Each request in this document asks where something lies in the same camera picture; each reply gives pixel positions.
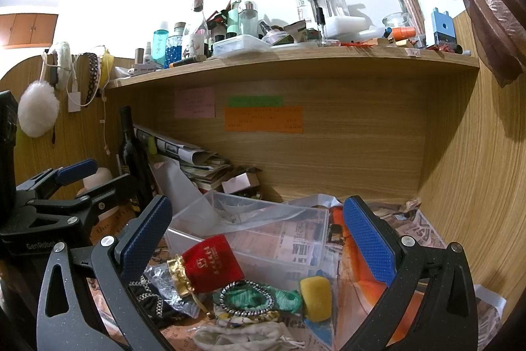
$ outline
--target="wall cabinet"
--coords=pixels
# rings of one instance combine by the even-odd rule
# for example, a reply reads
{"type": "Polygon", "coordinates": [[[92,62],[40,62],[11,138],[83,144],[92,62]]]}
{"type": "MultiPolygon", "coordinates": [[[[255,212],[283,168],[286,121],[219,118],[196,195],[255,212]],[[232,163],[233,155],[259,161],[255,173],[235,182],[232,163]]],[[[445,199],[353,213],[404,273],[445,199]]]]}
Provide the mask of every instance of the wall cabinet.
{"type": "Polygon", "coordinates": [[[4,49],[50,47],[58,17],[36,13],[0,15],[0,46],[4,49]]]}

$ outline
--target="pink sticky note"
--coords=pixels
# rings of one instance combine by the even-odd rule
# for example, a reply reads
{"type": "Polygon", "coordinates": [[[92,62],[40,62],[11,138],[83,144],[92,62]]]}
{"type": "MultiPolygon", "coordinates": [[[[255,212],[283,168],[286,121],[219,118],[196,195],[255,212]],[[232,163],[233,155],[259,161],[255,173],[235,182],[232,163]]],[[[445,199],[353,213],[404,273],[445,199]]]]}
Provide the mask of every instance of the pink sticky note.
{"type": "Polygon", "coordinates": [[[193,88],[175,92],[176,118],[215,118],[214,88],[193,88]]]}

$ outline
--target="fluffy white puff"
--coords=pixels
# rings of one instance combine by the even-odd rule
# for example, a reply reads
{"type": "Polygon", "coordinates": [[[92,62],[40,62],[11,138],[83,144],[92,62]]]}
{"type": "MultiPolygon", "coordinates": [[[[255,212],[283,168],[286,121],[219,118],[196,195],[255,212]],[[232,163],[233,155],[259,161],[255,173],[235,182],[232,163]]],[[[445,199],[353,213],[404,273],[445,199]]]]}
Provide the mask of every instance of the fluffy white puff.
{"type": "Polygon", "coordinates": [[[51,130],[59,116],[60,103],[48,82],[35,81],[18,103],[20,128],[29,137],[40,137],[51,130]]]}

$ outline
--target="green fabric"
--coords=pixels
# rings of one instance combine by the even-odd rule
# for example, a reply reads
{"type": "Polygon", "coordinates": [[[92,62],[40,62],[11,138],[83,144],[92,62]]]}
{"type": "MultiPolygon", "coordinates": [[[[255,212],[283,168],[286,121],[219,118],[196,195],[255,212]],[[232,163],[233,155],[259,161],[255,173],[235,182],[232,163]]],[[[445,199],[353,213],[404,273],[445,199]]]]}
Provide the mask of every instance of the green fabric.
{"type": "MultiPolygon", "coordinates": [[[[274,297],[275,310],[297,313],[301,309],[303,301],[297,290],[286,291],[265,285],[262,285],[262,287],[265,287],[274,297]]],[[[219,304],[219,292],[214,293],[214,302],[219,304]]],[[[239,308],[244,311],[262,310],[266,307],[266,302],[265,296],[247,284],[236,287],[234,290],[229,290],[225,294],[225,304],[227,306],[239,308]]]]}

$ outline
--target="yellow sponge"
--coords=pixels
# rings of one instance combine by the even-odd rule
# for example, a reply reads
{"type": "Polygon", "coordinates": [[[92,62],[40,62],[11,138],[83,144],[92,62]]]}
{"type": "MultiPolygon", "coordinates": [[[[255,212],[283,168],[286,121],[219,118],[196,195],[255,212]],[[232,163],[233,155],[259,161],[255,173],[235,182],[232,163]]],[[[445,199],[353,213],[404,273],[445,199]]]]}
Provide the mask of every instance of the yellow sponge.
{"type": "Polygon", "coordinates": [[[299,282],[299,290],[305,305],[307,320],[317,323],[330,318],[332,293],[330,282],[325,277],[309,277],[299,282]]]}

